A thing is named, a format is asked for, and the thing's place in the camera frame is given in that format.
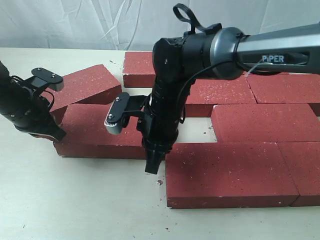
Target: white table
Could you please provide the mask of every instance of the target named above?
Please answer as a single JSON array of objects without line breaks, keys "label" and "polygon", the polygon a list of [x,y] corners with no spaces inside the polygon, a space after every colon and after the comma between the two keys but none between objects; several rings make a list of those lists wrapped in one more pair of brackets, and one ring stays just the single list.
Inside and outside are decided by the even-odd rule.
[{"label": "white table", "polygon": [[[0,60],[22,78],[36,67],[66,75],[104,64],[121,83],[124,54],[0,48]],[[215,142],[210,126],[209,118],[188,118],[178,142]],[[165,182],[156,184],[165,180],[164,162],[150,175],[143,160],[62,158],[52,142],[18,132],[2,116],[0,146],[0,240],[320,238],[320,207],[169,209]]]}]

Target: red brick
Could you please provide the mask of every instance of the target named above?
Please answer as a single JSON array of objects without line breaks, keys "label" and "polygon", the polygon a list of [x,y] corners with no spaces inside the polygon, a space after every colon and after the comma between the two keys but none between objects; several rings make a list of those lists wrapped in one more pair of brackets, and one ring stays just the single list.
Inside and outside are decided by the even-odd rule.
[{"label": "red brick", "polygon": [[122,92],[119,81],[102,64],[63,77],[64,88],[54,94],[51,113],[61,123],[70,104],[110,104]]},{"label": "red brick", "polygon": [[67,107],[61,127],[67,135],[55,142],[63,157],[145,159],[142,136],[136,130],[137,118],[132,117],[119,135],[107,132],[104,121],[110,104],[72,104]]},{"label": "red brick", "polygon": [[309,104],[320,116],[320,76],[316,74],[251,75],[247,81],[258,103]]},{"label": "red brick", "polygon": [[278,146],[300,195],[292,206],[320,206],[320,142],[281,142]]},{"label": "red brick", "polygon": [[216,105],[218,142],[318,142],[320,122],[306,103]]},{"label": "red brick", "polygon": [[197,79],[186,101],[187,117],[210,118],[216,104],[256,104],[246,79]]},{"label": "red brick", "polygon": [[276,143],[177,143],[166,159],[167,206],[290,206],[299,196]]},{"label": "red brick", "polygon": [[125,53],[123,85],[126,88],[152,88],[155,76],[151,51],[127,51]]}]

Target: white fabric backdrop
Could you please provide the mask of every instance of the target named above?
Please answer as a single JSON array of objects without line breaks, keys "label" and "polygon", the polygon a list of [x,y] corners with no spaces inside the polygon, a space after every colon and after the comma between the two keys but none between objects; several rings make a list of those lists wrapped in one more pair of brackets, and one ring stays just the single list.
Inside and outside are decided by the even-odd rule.
[{"label": "white fabric backdrop", "polygon": [[251,35],[320,21],[320,0],[0,0],[0,47],[150,51],[187,30],[177,3]]}]

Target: speckled red brick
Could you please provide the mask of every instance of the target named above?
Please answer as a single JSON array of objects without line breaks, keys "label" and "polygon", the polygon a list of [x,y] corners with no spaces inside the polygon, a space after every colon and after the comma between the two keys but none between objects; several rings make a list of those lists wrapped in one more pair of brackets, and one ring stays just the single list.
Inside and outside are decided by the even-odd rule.
[{"label": "speckled red brick", "polygon": [[320,122],[307,103],[216,105],[218,142],[318,142]]},{"label": "speckled red brick", "polygon": [[297,188],[276,143],[177,143],[167,155],[167,206],[290,206]]},{"label": "speckled red brick", "polygon": [[151,51],[127,51],[123,63],[123,85],[126,88],[152,88],[155,70]]},{"label": "speckled red brick", "polygon": [[251,75],[247,81],[258,103],[302,104],[320,116],[320,76],[316,74]]},{"label": "speckled red brick", "polygon": [[187,117],[210,118],[216,104],[256,104],[246,79],[197,79],[186,101]]},{"label": "speckled red brick", "polygon": [[70,104],[109,104],[121,93],[119,81],[102,64],[63,77],[64,88],[54,94],[51,113],[61,123]]},{"label": "speckled red brick", "polygon": [[119,135],[106,130],[104,121],[110,106],[69,105],[61,124],[67,135],[54,143],[57,153],[63,157],[145,159],[136,118],[132,117]]},{"label": "speckled red brick", "polygon": [[300,195],[292,206],[320,206],[320,142],[281,142],[278,146]]}]

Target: white table surface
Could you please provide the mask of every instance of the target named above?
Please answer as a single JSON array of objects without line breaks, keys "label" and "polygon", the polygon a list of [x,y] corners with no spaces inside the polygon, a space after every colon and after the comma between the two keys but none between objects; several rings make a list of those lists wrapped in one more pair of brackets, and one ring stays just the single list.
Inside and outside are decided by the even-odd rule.
[{"label": "white table surface", "polygon": [[[63,76],[104,64],[121,83],[124,54],[0,48],[2,63],[22,78],[36,67]],[[215,142],[210,126],[209,118],[188,118],[178,142]],[[18,132],[2,116],[0,149],[0,240],[320,239],[320,207],[170,209],[164,162],[151,175],[143,160],[62,158],[52,142]]]}]

